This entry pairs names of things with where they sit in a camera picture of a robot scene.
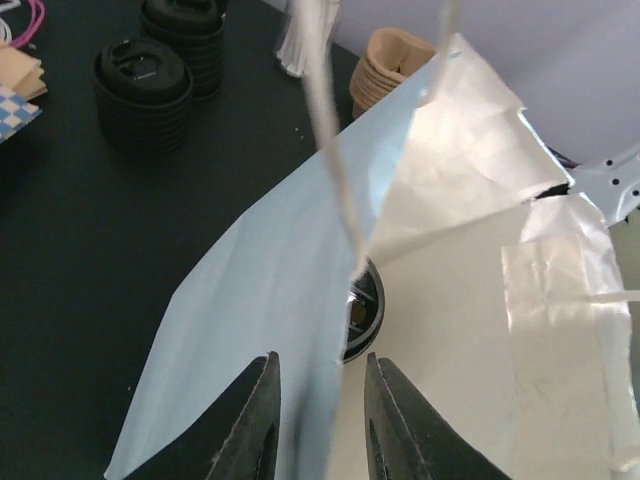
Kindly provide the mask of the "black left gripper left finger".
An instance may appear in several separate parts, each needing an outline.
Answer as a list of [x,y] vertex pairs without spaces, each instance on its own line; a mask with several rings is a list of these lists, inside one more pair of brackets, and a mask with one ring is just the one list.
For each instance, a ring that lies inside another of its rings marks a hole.
[[177,439],[129,479],[273,479],[281,411],[279,356],[251,361]]

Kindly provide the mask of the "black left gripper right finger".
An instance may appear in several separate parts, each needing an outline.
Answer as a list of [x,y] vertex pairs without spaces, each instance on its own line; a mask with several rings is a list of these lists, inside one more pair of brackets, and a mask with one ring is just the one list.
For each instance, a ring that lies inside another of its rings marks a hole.
[[444,420],[399,367],[374,353],[367,356],[364,413],[371,479],[508,477]]

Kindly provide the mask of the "single black cup lid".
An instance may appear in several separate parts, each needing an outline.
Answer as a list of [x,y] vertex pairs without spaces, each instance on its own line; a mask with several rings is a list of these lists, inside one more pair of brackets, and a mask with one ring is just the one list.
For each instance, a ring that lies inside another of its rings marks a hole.
[[343,362],[348,363],[367,350],[376,339],[385,314],[385,291],[375,264],[367,259],[364,273],[349,290],[348,330]]

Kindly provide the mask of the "light blue paper bag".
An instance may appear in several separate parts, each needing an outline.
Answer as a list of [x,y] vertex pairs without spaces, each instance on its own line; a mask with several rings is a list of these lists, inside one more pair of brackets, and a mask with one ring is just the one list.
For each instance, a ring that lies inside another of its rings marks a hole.
[[[443,8],[436,57],[344,130],[325,44],[304,79],[318,151],[173,294],[113,456],[123,479],[255,358],[279,356],[279,479],[369,475],[367,356],[390,359],[506,479],[635,479],[628,290],[602,212]],[[343,362],[352,283],[385,314]]]

